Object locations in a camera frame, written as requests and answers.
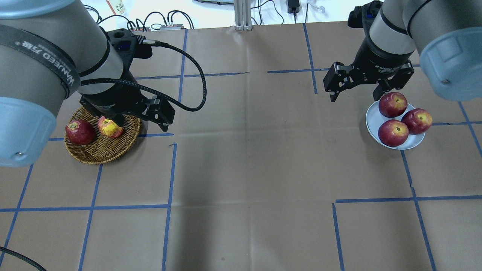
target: light blue joint cap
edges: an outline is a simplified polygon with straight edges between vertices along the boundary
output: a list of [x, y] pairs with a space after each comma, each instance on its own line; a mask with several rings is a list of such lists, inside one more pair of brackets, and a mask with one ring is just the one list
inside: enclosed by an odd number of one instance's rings
[[0, 166], [34, 163], [56, 126], [55, 116], [32, 102], [0, 97]]
[[0, 0], [0, 19], [22, 19], [44, 15], [75, 0]]
[[420, 67], [441, 98], [468, 101], [482, 97], [482, 27], [434, 39], [420, 54]]

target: black strap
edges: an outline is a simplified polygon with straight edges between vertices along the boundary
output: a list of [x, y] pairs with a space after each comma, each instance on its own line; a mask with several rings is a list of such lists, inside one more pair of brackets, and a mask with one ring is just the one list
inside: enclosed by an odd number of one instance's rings
[[0, 24], [0, 44], [46, 66], [60, 78], [68, 98], [80, 87], [80, 76], [70, 56], [50, 41], [28, 31]]

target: power adapter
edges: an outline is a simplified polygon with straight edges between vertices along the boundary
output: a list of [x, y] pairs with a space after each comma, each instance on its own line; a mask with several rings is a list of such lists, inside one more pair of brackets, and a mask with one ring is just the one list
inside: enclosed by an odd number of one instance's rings
[[300, 12], [300, 1], [299, 0], [287, 0], [288, 13], [296, 14]]

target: red and yellow apple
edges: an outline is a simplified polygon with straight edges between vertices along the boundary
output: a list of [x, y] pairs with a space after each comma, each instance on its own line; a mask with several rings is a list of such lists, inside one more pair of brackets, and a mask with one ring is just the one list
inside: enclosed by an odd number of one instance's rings
[[65, 126], [65, 134], [73, 144], [86, 145], [95, 138], [94, 127], [84, 120], [72, 120]]
[[113, 120], [106, 119], [104, 116], [97, 122], [97, 127], [101, 134], [110, 138], [117, 138], [124, 132], [122, 127], [118, 126]]
[[408, 138], [408, 127], [401, 121], [388, 120], [378, 129], [378, 138], [389, 147], [399, 146]]
[[395, 118], [402, 115], [407, 106], [407, 99], [399, 92], [387, 93], [378, 102], [378, 110], [387, 118]]
[[411, 135], [418, 135], [432, 126], [432, 116], [426, 110], [415, 108], [408, 111], [402, 118]]

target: bottle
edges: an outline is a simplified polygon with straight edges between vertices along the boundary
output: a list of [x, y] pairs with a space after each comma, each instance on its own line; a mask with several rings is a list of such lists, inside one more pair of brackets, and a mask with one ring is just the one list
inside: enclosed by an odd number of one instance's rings
[[114, 14], [121, 15], [125, 11], [124, 3], [122, 0], [106, 0], [107, 5], [109, 5], [110, 9]]

